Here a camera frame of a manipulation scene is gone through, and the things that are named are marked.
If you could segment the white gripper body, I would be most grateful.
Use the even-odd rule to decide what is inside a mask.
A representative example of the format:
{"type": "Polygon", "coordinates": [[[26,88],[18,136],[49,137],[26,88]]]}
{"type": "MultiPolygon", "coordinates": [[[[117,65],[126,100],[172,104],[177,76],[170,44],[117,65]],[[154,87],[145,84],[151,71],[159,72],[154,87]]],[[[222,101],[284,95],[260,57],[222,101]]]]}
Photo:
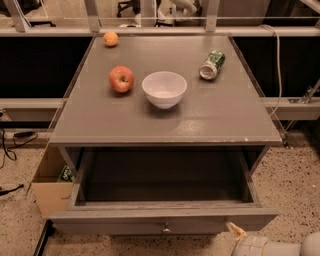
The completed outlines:
{"type": "Polygon", "coordinates": [[[267,237],[245,237],[236,243],[231,256],[263,256],[268,241],[267,237]]]}

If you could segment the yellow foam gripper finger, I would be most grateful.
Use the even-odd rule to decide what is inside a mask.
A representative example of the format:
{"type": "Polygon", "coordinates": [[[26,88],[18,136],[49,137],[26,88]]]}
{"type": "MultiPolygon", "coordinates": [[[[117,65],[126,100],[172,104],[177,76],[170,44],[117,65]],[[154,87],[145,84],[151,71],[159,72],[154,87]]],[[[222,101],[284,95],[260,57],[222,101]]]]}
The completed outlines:
{"type": "Polygon", "coordinates": [[[235,239],[237,241],[240,241],[247,237],[247,233],[233,222],[228,222],[227,227],[229,231],[235,236],[235,239]]]}

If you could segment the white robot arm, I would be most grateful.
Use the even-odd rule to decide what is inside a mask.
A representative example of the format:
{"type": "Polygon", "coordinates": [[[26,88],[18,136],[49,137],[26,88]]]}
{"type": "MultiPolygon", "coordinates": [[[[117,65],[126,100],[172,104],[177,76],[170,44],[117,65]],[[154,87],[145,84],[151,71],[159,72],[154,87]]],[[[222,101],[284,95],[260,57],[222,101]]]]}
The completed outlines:
{"type": "Polygon", "coordinates": [[[320,232],[307,235],[302,243],[283,243],[249,236],[233,222],[227,222],[226,227],[236,239],[231,256],[320,256],[320,232]]]}

